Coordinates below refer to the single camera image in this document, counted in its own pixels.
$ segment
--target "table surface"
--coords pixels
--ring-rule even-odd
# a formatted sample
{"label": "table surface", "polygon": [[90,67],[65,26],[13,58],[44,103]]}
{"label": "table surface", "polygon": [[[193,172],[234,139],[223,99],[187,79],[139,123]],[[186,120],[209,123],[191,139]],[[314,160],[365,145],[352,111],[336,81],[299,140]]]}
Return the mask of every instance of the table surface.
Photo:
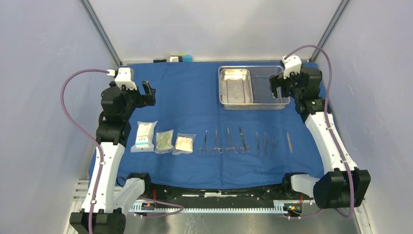
{"label": "table surface", "polygon": [[[304,215],[316,212],[304,205]],[[329,209],[309,218],[290,220],[280,214],[182,213],[141,219],[129,214],[125,234],[361,234],[355,216],[344,218]]]}
{"label": "table surface", "polygon": [[[219,102],[218,69],[223,65],[268,66],[277,62],[176,62],[130,65],[134,81],[147,80],[156,89],[156,104],[137,108],[130,118],[131,133],[119,165],[118,176],[132,172],[147,172],[152,182],[184,188],[236,189],[281,183],[285,173],[304,172],[313,177],[323,176],[323,165],[311,133],[295,111],[292,100],[282,110],[224,110]],[[172,143],[177,133],[197,134],[194,149],[204,143],[215,145],[218,131],[219,145],[229,146],[227,127],[233,144],[242,146],[239,127],[245,142],[251,147],[248,154],[198,155],[171,153],[131,153],[135,144],[137,122],[155,122],[155,133],[173,129]],[[257,154],[256,133],[260,134],[260,152]],[[268,150],[277,138],[274,155],[264,155],[264,133],[269,134]],[[289,133],[293,152],[289,150]]]}

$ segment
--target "metal mesh basket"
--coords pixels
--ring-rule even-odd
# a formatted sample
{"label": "metal mesh basket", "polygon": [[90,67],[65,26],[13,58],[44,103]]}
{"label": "metal mesh basket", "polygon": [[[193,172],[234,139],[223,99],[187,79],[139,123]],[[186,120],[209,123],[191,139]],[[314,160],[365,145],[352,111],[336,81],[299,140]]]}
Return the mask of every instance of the metal mesh basket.
{"label": "metal mesh basket", "polygon": [[290,103],[289,97],[281,97],[281,88],[277,89],[278,98],[273,98],[269,77],[283,72],[280,66],[223,66],[222,69],[247,69],[250,73],[252,103],[223,103],[220,80],[220,101],[226,110],[280,110]]}

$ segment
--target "metal rod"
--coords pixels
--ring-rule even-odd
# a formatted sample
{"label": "metal rod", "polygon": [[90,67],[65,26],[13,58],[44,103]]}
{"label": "metal rod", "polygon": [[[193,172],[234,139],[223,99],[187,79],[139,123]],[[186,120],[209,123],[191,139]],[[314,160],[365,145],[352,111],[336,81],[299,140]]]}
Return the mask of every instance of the metal rod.
{"label": "metal rod", "polygon": [[[331,17],[330,22],[328,23],[327,27],[325,28],[325,31],[323,35],[321,36],[321,39],[317,46],[324,48],[327,40],[330,38],[332,31],[336,27],[338,21],[340,20],[344,10],[347,8],[348,3],[350,0],[341,0],[340,4],[338,5],[336,11],[334,12],[333,17]],[[320,51],[315,49],[313,54],[311,55],[310,62],[315,62],[317,57],[319,56]]]}
{"label": "metal rod", "polygon": [[100,23],[99,18],[96,15],[91,3],[89,0],[79,0],[83,7],[85,8],[86,13],[88,14],[89,18],[92,21],[94,28],[96,29],[97,33],[99,34],[100,38],[102,39],[103,43],[105,44],[106,49],[108,49],[109,54],[111,55],[113,61],[116,63],[117,66],[122,65],[122,61],[120,60],[119,56],[117,55],[115,48],[113,47],[111,41],[109,40],[108,35],[106,34],[105,30],[103,29],[102,24]]}

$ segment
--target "metal table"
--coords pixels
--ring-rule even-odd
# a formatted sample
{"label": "metal table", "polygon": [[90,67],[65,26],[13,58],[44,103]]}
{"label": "metal table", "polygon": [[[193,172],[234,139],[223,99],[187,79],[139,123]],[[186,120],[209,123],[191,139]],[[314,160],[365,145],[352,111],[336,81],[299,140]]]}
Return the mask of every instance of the metal table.
{"label": "metal table", "polygon": [[[305,204],[303,214],[317,210],[316,205]],[[371,234],[368,223],[360,228],[357,216],[344,218],[335,210],[300,220],[280,214],[182,213],[154,219],[129,214],[125,234]]]}

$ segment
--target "black base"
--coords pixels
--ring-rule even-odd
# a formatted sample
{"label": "black base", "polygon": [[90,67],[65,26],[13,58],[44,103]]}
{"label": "black base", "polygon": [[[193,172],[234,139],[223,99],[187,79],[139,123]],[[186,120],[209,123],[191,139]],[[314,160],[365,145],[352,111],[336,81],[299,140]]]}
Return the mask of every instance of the black base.
{"label": "black base", "polygon": [[[300,199],[300,193],[285,191],[281,184],[257,186],[242,189],[187,189],[168,185],[152,184],[150,191],[144,197],[182,205],[187,209],[212,209],[212,208],[273,208],[274,200]],[[206,193],[221,193],[222,195],[236,195],[235,197],[205,197]],[[170,208],[162,204],[156,204],[156,208]]]}
{"label": "black base", "polygon": [[[88,234],[88,218],[88,212],[73,212],[70,214],[69,223],[79,234]],[[112,214],[94,213],[92,223],[94,234],[123,234],[126,217],[119,208]]]}
{"label": "black base", "polygon": [[[291,176],[305,173],[286,173],[282,179],[283,189],[292,191]],[[370,174],[367,170],[355,168],[351,171],[354,188],[354,207],[359,207],[370,184]],[[320,209],[350,207],[350,186],[347,172],[338,168],[325,174],[313,188],[314,201]]]}

